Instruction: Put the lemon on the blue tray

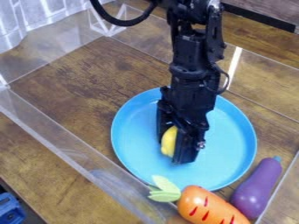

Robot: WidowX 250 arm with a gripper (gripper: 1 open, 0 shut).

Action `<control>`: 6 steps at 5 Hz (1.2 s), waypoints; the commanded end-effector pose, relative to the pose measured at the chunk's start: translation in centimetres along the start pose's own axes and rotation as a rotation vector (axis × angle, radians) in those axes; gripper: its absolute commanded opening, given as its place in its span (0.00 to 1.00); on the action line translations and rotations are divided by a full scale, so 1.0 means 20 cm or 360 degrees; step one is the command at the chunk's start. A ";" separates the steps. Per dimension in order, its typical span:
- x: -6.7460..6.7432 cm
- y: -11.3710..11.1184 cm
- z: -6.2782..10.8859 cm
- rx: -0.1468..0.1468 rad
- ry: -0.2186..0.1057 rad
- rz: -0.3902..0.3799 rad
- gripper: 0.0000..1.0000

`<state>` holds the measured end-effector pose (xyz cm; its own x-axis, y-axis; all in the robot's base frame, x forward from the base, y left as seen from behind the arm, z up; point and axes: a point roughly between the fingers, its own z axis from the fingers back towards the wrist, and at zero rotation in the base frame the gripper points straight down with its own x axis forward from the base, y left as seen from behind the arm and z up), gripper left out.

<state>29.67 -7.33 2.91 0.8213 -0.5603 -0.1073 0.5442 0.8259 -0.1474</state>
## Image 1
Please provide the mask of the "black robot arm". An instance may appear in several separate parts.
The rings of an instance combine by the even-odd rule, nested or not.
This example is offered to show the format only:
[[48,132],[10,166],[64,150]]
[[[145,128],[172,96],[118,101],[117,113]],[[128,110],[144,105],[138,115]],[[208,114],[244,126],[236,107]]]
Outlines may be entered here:
[[228,74],[216,62],[222,59],[220,0],[172,0],[166,9],[172,36],[170,85],[160,88],[156,108],[156,135],[177,129],[172,162],[194,161],[204,148],[209,129],[206,114],[226,85],[220,78]]

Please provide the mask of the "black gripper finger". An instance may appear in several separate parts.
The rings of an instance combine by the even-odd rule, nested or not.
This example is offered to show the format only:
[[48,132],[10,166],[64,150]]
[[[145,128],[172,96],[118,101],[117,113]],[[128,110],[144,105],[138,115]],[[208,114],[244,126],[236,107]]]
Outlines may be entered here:
[[156,135],[161,141],[164,132],[173,126],[173,107],[164,100],[158,100],[156,106]]
[[209,129],[206,122],[198,125],[174,125],[177,129],[172,162],[177,165],[192,163],[196,160],[198,151],[205,146],[204,134]]

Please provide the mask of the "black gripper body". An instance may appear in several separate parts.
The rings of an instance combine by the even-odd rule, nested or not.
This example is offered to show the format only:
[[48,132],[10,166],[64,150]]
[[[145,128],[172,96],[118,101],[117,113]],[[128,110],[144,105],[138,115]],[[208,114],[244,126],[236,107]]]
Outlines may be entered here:
[[193,71],[170,64],[169,72],[170,86],[160,88],[160,100],[173,108],[172,125],[194,126],[208,122],[206,113],[213,110],[216,96],[228,87],[218,87],[220,75],[228,77],[228,74],[216,64]]

